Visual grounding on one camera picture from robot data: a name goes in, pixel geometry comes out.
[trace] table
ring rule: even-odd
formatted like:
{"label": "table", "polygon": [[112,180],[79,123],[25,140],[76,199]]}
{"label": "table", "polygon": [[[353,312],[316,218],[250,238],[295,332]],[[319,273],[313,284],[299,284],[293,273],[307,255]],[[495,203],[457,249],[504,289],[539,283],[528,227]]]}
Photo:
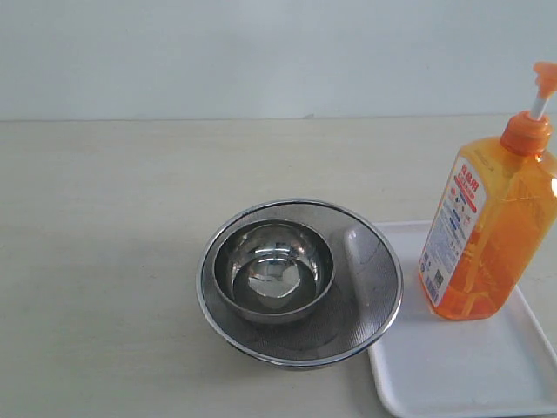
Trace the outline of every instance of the table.
{"label": "table", "polygon": [[[389,416],[365,353],[297,373],[229,347],[199,256],[271,199],[430,219],[458,147],[507,118],[1,123],[0,416]],[[521,288],[557,347],[555,247]]]}

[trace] orange bottle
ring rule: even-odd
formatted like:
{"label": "orange bottle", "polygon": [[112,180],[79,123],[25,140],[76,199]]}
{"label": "orange bottle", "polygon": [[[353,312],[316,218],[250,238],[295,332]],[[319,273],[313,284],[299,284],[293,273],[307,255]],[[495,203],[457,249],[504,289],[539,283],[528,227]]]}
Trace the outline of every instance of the orange bottle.
{"label": "orange bottle", "polygon": [[543,111],[557,64],[537,63],[538,97],[501,137],[460,148],[419,260],[433,310],[479,320],[505,303],[557,217],[557,159]]}

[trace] white tray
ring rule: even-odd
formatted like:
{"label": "white tray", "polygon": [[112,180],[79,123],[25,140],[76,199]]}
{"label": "white tray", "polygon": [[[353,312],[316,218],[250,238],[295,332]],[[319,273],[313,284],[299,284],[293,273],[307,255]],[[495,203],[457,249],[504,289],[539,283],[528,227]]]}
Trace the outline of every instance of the white tray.
{"label": "white tray", "polygon": [[417,270],[429,225],[378,225],[405,275],[399,316],[369,349],[385,407],[401,418],[557,413],[557,356],[518,287],[488,320],[430,309]]}

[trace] barcode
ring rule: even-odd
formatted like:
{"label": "barcode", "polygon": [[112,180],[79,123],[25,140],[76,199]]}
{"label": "barcode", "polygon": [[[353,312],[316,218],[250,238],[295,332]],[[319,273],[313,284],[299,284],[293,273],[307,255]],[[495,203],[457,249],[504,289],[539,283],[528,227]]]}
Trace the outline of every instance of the barcode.
{"label": "barcode", "polygon": [[426,279],[426,287],[427,287],[427,291],[429,292],[429,295],[431,296],[431,298],[433,300],[433,303],[437,303],[437,298],[439,298],[439,294],[437,293],[437,289],[433,285],[429,276],[427,276],[427,279]]}
{"label": "barcode", "polygon": [[440,288],[441,285],[443,284],[443,274],[441,274],[439,270],[435,274],[434,280],[435,280],[435,284],[437,285],[437,288]]}

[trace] white label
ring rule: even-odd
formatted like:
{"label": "white label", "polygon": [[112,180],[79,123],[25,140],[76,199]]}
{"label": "white label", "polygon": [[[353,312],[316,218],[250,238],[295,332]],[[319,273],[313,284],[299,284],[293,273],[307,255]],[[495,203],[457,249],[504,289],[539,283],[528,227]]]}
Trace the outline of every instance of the white label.
{"label": "white label", "polygon": [[457,157],[419,260],[424,287],[435,306],[443,299],[485,203],[480,176],[466,158]]}

